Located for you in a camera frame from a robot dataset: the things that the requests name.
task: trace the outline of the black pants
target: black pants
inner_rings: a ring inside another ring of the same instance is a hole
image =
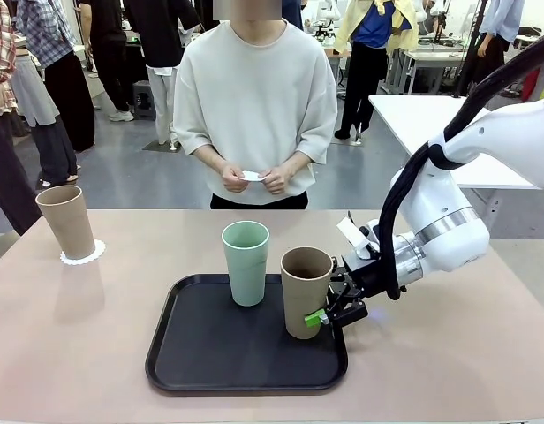
[[[58,186],[71,175],[77,175],[76,155],[60,116],[52,125],[36,125],[31,129],[41,159],[42,179]]]
[[[111,101],[122,112],[129,111],[132,100],[132,83],[125,67],[125,42],[97,42],[92,45],[99,79]]]
[[[94,104],[81,63],[69,53],[44,71],[44,85],[60,111],[73,149],[83,152],[94,145]]]
[[[358,129],[360,124],[362,131],[368,129],[374,112],[368,96],[376,94],[378,83],[386,78],[387,72],[386,49],[372,49],[359,42],[352,44],[342,131],[348,133],[353,125]]]
[[[213,210],[304,210],[307,208],[308,203],[307,192],[303,192],[299,196],[275,201],[268,205],[244,205],[242,203],[235,203],[234,201],[227,201],[219,196],[213,195],[213,199],[211,199],[211,208]]]
[[[19,235],[41,217],[34,192],[13,150],[9,114],[0,116],[0,208]]]
[[[486,55],[478,56],[478,49],[486,38],[485,34],[480,36],[474,51],[471,53],[470,63],[466,66],[467,82],[480,84],[490,73],[505,64],[504,53],[510,49],[510,42],[497,35],[488,44]]]

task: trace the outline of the plaid shirt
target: plaid shirt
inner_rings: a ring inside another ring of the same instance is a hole
[[[73,52],[76,44],[58,0],[19,0],[17,29],[43,68]]]
[[[15,70],[15,41],[9,10],[0,0],[0,84],[5,84],[5,108],[16,107],[15,95],[9,87],[9,79]]]

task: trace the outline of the white card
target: white card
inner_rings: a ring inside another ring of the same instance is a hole
[[[264,181],[264,178],[259,178],[258,172],[252,172],[251,170],[243,170],[245,177],[242,178],[244,181],[250,181],[251,183],[260,183]]]

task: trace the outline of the white paper doily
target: white paper doily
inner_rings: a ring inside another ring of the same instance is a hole
[[[84,263],[95,261],[103,254],[103,252],[105,252],[105,243],[103,243],[101,240],[95,240],[95,250],[88,257],[84,259],[68,259],[66,258],[64,252],[62,252],[60,254],[60,261],[66,265],[83,265]]]

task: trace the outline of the yellow jacket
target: yellow jacket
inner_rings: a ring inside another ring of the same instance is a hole
[[[351,39],[352,33],[359,27],[360,23],[370,10],[372,3],[375,3],[378,11],[384,11],[384,3],[392,0],[351,0],[344,14],[343,22],[336,34],[333,48],[341,53],[347,50],[347,42]],[[405,29],[401,34],[393,34],[388,41],[388,53],[391,55],[395,49],[415,50],[418,47],[419,25],[415,17],[415,8],[412,0],[393,0],[396,11],[392,16],[392,27],[400,28],[407,20],[412,29]]]

